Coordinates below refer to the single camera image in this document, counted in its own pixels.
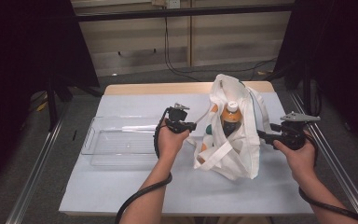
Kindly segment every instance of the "orange bottle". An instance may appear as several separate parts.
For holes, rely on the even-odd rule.
[[[238,109],[238,103],[229,101],[223,109],[221,120],[223,132],[229,137],[234,131],[241,126],[242,114]]]

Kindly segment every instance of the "hand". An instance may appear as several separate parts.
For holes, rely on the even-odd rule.
[[[292,170],[292,176],[295,181],[300,183],[305,178],[316,178],[313,169],[315,163],[315,148],[308,139],[306,139],[305,145],[299,150],[292,150],[278,140],[275,140],[273,144],[286,156],[287,163]]]
[[[165,120],[163,120],[158,135],[159,157],[161,159],[172,159],[176,157],[176,154],[182,148],[183,141],[189,136],[190,131],[186,130],[182,133],[173,133],[165,125]]]

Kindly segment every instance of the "white tote bag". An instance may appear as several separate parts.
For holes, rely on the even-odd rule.
[[[272,133],[262,96],[235,77],[221,74],[212,85],[210,100],[207,128],[202,144],[194,152],[194,168],[213,170],[230,180],[255,178],[259,167],[260,138],[256,129],[254,100],[260,107],[264,131]],[[238,103],[242,119],[240,128],[226,138],[220,115],[228,101]]]

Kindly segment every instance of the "wall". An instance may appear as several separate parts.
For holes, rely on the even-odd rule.
[[[181,7],[293,3],[288,0],[182,0]],[[151,1],[72,0],[76,14],[159,9]],[[173,67],[241,63],[277,57],[290,12],[167,19]],[[165,20],[81,22],[97,76],[166,69]]]

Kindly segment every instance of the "bottle cap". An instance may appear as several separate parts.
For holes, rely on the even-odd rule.
[[[227,110],[228,110],[229,112],[232,112],[232,113],[234,113],[235,111],[237,111],[237,110],[238,110],[238,104],[237,104],[237,102],[235,102],[235,101],[228,101],[228,103],[227,103]]]

